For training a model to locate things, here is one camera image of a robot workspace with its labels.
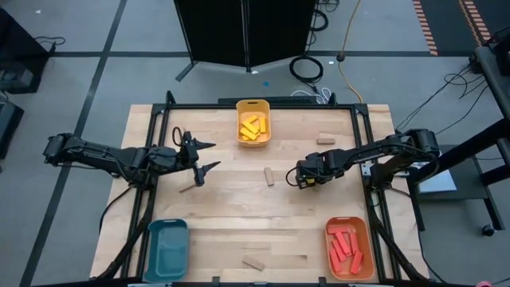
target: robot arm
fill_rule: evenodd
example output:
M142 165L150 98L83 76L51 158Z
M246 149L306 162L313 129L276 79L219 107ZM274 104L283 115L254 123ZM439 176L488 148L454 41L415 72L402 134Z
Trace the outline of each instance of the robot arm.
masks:
M399 135L391 135L384 140L366 144L350 150L334 149L322 153L315 152L299 160L296 164L296 182L300 189L325 184L343 176L353 165L386 155L394 157L388 162L371 168L373 185L388 181L393 175L414 162L435 159L439 156L439 146L433 132L413 129Z
M220 162L198 167L198 150L213 147L214 143L202 143L191 137L190 132L181 136L179 151L170 147L116 148L82 140L73 134L49 137L43 155L45 162L53 166L60 163L78 162L96 167L110 174L121 175L133 187L147 189L151 176L166 175L193 169L195 184L204 184L204 177Z

